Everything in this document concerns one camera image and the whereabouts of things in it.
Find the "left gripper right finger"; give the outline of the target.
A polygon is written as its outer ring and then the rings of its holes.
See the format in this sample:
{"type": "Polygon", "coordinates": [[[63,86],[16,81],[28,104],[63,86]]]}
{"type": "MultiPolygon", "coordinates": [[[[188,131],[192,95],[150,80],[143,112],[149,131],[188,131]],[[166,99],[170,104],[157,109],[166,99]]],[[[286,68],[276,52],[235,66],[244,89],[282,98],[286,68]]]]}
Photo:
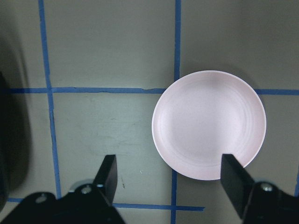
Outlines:
{"type": "Polygon", "coordinates": [[[254,179],[232,154],[221,157],[221,185],[237,215],[243,219],[254,179]]]}

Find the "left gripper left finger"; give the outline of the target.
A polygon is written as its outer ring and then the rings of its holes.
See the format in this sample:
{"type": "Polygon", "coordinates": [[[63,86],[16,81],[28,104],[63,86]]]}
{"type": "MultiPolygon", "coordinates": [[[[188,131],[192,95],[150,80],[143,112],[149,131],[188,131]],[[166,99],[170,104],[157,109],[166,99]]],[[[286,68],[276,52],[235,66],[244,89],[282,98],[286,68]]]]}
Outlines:
{"type": "Polygon", "coordinates": [[[108,204],[112,205],[117,188],[117,159],[115,154],[106,155],[93,185],[102,193],[108,204]]]}

